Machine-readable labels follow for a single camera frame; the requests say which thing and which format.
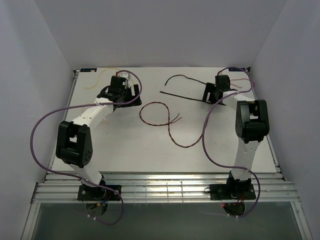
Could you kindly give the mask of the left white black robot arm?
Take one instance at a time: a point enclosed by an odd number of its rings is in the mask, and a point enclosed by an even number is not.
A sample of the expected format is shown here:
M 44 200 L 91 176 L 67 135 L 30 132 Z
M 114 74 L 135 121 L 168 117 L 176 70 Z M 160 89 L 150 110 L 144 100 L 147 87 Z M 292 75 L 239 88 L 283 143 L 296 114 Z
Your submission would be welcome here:
M 92 106 L 73 120 L 62 121 L 58 126 L 55 155 L 78 174 L 95 200 L 106 195 L 106 187 L 102 184 L 102 174 L 91 163 L 91 131 L 117 108 L 140 106 L 140 86 L 140 83 L 131 83 L 130 72 L 121 70 L 111 77 L 110 84 L 100 91 Z

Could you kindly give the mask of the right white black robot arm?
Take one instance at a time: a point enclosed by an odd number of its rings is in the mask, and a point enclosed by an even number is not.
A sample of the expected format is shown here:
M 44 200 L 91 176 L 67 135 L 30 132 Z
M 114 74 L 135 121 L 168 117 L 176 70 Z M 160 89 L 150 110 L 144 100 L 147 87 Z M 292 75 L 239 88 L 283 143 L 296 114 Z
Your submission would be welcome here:
M 228 75 L 217 74 L 215 83 L 206 86 L 203 96 L 206 97 L 208 94 L 211 103 L 235 110 L 238 148 L 225 191 L 230 198 L 237 199 L 250 188 L 250 170 L 256 151 L 270 131 L 267 102 L 264 99 L 246 97 L 241 92 L 231 89 Z

